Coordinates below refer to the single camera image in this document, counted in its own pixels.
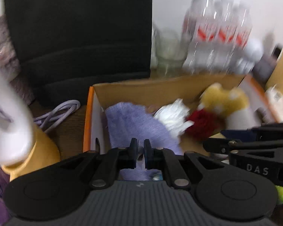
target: red pom-pom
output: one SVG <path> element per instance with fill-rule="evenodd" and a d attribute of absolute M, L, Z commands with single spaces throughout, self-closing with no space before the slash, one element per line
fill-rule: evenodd
<path fill-rule="evenodd" d="M 204 109 L 194 111 L 186 120 L 194 121 L 194 125 L 188 127 L 186 133 L 197 141 L 206 140 L 218 128 L 216 115 Z"/>

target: black bag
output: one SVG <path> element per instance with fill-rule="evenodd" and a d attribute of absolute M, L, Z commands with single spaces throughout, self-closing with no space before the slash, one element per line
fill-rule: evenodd
<path fill-rule="evenodd" d="M 152 0 L 4 0 L 22 71 L 43 105 L 150 75 Z"/>

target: yellow cup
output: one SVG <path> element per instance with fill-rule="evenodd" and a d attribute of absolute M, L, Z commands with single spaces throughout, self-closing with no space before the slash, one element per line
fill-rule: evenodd
<path fill-rule="evenodd" d="M 60 161 L 59 149 L 37 126 L 34 128 L 34 135 L 35 144 L 25 161 L 10 166 L 1 166 L 2 170 L 10 175 L 10 181 Z"/>

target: yellow plush toy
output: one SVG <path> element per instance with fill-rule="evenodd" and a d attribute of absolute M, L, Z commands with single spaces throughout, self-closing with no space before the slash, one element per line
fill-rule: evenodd
<path fill-rule="evenodd" d="M 243 130 L 257 125 L 246 94 L 239 88 L 224 90 L 219 83 L 210 85 L 200 96 L 198 109 L 206 109 L 226 121 L 227 129 Z"/>

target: open box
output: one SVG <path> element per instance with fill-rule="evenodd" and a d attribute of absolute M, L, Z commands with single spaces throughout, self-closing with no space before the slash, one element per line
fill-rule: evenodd
<path fill-rule="evenodd" d="M 110 149 L 109 133 L 104 110 L 118 102 L 131 102 L 146 107 L 161 107 L 181 98 L 186 106 L 195 110 L 199 97 L 211 84 L 218 82 L 224 89 L 242 88 L 248 95 L 250 107 L 255 112 L 258 108 L 264 112 L 267 122 L 276 122 L 275 113 L 268 106 L 264 90 L 250 76 L 237 75 L 195 75 L 173 79 L 146 79 L 116 83 L 95 84 L 89 89 L 85 118 L 83 151 L 98 150 L 104 154 Z M 208 155 L 202 144 L 187 135 L 180 137 L 180 146 L 185 152 Z"/>

